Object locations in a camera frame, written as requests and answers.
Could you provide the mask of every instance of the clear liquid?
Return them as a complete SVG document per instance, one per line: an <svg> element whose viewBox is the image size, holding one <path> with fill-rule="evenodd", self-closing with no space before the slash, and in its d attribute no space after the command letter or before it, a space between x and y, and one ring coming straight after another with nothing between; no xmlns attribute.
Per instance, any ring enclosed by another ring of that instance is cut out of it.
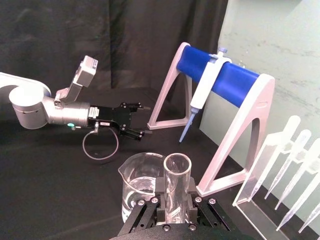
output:
<svg viewBox="0 0 320 240"><path fill-rule="evenodd" d="M129 182L129 185L136 190L144 192L145 194L137 192L126 184L123 184L122 220L124 223L128 219L137 200L144 199L146 201L149 201L152 197L155 196L156 178L150 176L137 177L135 179L132 179Z"/></svg>

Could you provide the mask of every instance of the black table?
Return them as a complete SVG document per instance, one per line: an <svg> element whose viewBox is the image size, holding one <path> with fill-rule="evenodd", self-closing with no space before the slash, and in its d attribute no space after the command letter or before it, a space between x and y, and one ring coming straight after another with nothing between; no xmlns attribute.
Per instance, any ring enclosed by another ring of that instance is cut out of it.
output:
<svg viewBox="0 0 320 240"><path fill-rule="evenodd" d="M79 101L117 107L121 102L141 102L152 107L158 97L149 88L84 89ZM118 168L131 155L154 152L184 153L192 161L191 175L199 183L217 150L203 132L191 127L183 143L182 127L154 130L141 142L120 138L112 161L93 164L82 151L89 130L72 131L66 126L46 125L37 130L20 126L9 104L0 110L0 239L1 240L108 240L123 222L122 178ZM146 129L151 111L134 113L132 126ZM159 119L177 118L178 111L165 104ZM105 142L105 149L114 147ZM240 167L228 158L219 177ZM238 228L257 240L261 237L232 207L240 186L216 193L214 197Z"/></svg>

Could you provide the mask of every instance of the glass cylinder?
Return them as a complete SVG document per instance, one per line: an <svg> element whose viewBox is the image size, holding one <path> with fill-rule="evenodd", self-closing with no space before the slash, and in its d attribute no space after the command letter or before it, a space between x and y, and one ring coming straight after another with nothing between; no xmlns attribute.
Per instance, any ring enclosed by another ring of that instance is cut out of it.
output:
<svg viewBox="0 0 320 240"><path fill-rule="evenodd" d="M191 160L182 153L172 153L164 159L163 168L165 223L183 224L186 221Z"/></svg>

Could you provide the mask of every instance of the glass beaker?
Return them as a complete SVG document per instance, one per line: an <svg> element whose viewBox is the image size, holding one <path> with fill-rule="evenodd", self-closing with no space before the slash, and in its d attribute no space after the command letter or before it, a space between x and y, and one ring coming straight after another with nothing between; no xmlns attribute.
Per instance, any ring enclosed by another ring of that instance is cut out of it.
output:
<svg viewBox="0 0 320 240"><path fill-rule="evenodd" d="M163 177L165 157L142 152L129 157L118 172L123 179L122 220L125 223L136 201L149 201L155 196L156 178Z"/></svg>

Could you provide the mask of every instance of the black curtain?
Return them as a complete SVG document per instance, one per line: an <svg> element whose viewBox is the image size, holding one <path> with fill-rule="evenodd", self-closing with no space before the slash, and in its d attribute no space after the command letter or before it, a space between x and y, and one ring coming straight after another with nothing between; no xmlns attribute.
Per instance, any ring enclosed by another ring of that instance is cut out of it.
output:
<svg viewBox="0 0 320 240"><path fill-rule="evenodd" d="M227 3L2 0L0 72L39 80L55 94L68 87L80 61L89 55L99 61L90 88L160 91L181 42L216 52ZM167 99L183 104L182 81Z"/></svg>

